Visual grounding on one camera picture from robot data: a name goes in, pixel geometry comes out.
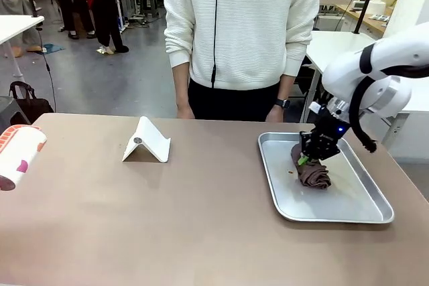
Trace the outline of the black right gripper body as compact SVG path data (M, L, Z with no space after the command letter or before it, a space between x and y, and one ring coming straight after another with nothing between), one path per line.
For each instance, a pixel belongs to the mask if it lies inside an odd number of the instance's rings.
M319 112L314 122L313 131L331 139L340 139L346 133L346 123L329 111L322 111Z

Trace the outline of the person left hand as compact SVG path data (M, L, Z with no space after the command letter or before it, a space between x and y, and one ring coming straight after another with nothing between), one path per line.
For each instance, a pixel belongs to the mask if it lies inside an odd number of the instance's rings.
M284 121L284 109L278 105L272 107L265 119L269 123L282 123Z

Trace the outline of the person right hand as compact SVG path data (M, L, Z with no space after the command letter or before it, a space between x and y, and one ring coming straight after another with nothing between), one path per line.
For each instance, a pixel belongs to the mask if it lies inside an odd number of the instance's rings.
M195 119L194 113L189 104L177 106L177 117L179 119Z

